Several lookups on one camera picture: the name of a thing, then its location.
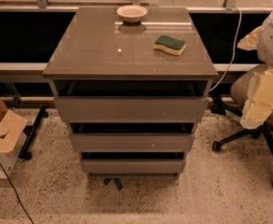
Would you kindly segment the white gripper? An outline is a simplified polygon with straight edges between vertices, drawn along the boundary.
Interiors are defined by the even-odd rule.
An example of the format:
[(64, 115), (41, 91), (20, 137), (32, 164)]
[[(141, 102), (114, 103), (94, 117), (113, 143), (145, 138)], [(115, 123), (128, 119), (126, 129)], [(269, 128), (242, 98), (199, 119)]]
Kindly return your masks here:
[[(246, 51), (257, 50), (260, 31), (260, 26), (253, 29), (237, 43), (237, 47)], [(252, 103), (245, 103), (240, 119), (241, 126), (250, 130), (263, 125), (273, 112), (273, 68), (255, 73), (253, 81)]]

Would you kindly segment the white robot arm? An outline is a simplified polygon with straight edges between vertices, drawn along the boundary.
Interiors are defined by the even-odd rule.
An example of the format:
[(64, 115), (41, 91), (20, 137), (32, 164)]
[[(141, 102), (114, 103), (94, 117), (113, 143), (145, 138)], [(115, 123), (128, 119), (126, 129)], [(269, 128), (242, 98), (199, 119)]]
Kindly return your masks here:
[(273, 11), (261, 26), (242, 38), (237, 46), (245, 50), (256, 49), (258, 59), (267, 65), (264, 72), (253, 73), (240, 119), (243, 128), (255, 129), (273, 112)]

